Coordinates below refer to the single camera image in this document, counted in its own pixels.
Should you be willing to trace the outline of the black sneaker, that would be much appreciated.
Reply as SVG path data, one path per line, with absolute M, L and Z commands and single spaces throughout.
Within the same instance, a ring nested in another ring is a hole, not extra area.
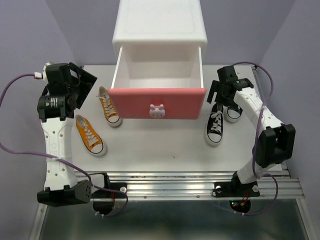
M 218 146 L 223 139 L 224 132 L 224 107 L 215 103 L 209 114 L 206 130 L 205 139 L 210 146 Z
M 224 114 L 225 119 L 230 123 L 236 123 L 242 117 L 243 109 L 241 107 L 228 107 Z

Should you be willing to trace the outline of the black sneaker front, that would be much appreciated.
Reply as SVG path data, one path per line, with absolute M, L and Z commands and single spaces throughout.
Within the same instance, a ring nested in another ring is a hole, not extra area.
M 209 114 L 206 130 L 205 139 L 210 146 L 218 146 L 223 139 L 224 132 L 224 107 L 215 103 Z

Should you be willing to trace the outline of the dark pink drawer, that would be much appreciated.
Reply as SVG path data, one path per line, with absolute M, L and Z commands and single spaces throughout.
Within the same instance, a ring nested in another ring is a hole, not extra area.
M 201 47 L 120 47 L 107 91 L 123 119 L 196 120 L 206 89 Z

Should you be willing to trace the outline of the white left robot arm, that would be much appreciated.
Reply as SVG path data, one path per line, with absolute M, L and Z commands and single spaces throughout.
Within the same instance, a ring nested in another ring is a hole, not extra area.
M 44 189 L 37 193 L 39 203 L 52 207 L 86 204 L 95 192 L 100 197 L 125 198 L 111 185 L 106 173 L 93 185 L 88 174 L 78 180 L 72 163 L 74 110 L 80 109 L 97 77 L 74 63 L 45 64 L 42 79 L 47 82 L 37 104 L 38 117 L 45 137 L 46 178 Z

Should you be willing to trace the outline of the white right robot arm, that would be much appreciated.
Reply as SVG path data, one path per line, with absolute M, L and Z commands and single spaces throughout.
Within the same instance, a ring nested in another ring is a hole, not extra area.
M 216 106 L 240 108 L 256 129 L 252 158 L 230 181 L 215 182 L 212 195 L 216 198 L 260 196 L 257 180 L 267 171 L 292 157 L 296 129 L 284 124 L 258 96 L 247 78 L 238 78 L 232 65 L 217 70 L 218 80 L 211 84 L 207 102 Z

